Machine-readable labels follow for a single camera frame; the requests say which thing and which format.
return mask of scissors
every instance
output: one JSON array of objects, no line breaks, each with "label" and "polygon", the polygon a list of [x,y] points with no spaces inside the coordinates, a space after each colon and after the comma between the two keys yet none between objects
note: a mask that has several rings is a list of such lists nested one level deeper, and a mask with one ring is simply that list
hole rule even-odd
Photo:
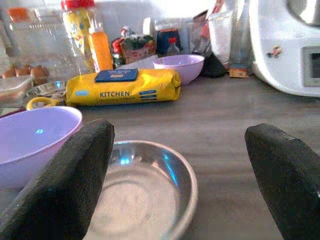
[{"label": "scissors", "polygon": [[63,99],[54,99],[50,97],[44,97],[44,96],[38,96],[33,99],[31,99],[27,105],[26,109],[32,110],[37,108],[47,108],[47,107],[53,107],[53,106],[62,106],[64,105]]}]

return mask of orange bottle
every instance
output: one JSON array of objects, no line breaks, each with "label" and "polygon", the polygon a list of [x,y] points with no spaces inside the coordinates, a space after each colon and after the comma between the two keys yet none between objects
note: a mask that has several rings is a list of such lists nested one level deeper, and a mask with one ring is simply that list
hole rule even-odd
[{"label": "orange bottle", "polygon": [[92,24],[89,30],[89,44],[92,58],[94,60],[95,71],[113,70],[112,56],[109,48],[108,36],[103,28],[97,24]]}]

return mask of jar with red lid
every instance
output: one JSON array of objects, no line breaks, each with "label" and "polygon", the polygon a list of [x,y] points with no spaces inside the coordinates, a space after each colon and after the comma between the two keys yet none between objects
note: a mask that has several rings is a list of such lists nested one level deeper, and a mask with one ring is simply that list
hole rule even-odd
[{"label": "jar with red lid", "polygon": [[89,44],[89,28],[96,22],[96,4],[94,0],[62,0],[63,23],[82,52],[89,72],[95,71],[95,64]]}]

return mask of small bottle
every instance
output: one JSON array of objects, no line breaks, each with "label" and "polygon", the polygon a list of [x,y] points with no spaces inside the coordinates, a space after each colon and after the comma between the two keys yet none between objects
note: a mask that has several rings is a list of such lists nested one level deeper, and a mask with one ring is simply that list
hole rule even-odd
[{"label": "small bottle", "polygon": [[113,70],[108,36],[104,32],[101,24],[93,21],[89,29],[88,38],[96,73],[102,70]]},{"label": "small bottle", "polygon": [[168,42],[169,42],[169,47],[166,52],[166,55],[167,56],[178,55],[180,52],[180,49],[176,45],[177,39],[175,37],[170,37],[168,39]]}]

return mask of purple bowl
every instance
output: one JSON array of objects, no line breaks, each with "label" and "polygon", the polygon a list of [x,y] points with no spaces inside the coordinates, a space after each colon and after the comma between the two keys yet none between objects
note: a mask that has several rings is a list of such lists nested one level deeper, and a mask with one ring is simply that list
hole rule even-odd
[{"label": "purple bowl", "polygon": [[199,76],[205,58],[200,55],[174,55],[158,58],[153,61],[155,69],[174,69],[180,77],[182,84],[188,84]]},{"label": "purple bowl", "polygon": [[20,190],[82,127],[67,106],[42,107],[0,119],[0,190]]}]

